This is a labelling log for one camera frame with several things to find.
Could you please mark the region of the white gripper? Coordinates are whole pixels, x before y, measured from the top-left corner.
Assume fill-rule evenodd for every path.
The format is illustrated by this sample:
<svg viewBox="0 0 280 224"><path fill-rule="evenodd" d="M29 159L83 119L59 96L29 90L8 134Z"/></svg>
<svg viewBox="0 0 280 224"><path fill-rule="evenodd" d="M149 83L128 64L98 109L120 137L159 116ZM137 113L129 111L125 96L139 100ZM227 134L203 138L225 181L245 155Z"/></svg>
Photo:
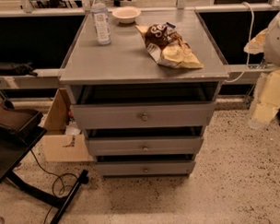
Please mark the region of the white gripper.
<svg viewBox="0 0 280 224"><path fill-rule="evenodd" d="M267 29L264 29L254 36L244 47L244 52L262 53L266 33ZM275 118L280 109L280 69L268 75L262 73L256 83L253 97L248 124L250 128L261 129Z"/></svg>

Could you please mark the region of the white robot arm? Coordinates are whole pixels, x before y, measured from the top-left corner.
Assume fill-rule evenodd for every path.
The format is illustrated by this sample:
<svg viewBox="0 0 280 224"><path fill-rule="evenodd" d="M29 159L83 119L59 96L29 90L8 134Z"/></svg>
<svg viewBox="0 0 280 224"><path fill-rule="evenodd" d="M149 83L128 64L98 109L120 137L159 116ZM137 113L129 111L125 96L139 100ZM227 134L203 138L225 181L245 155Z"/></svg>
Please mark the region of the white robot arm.
<svg viewBox="0 0 280 224"><path fill-rule="evenodd" d="M254 89L249 127L267 126L280 109L280 11L267 29L259 32L244 47L245 53L263 53L266 63L275 66L269 75L262 74Z"/></svg>

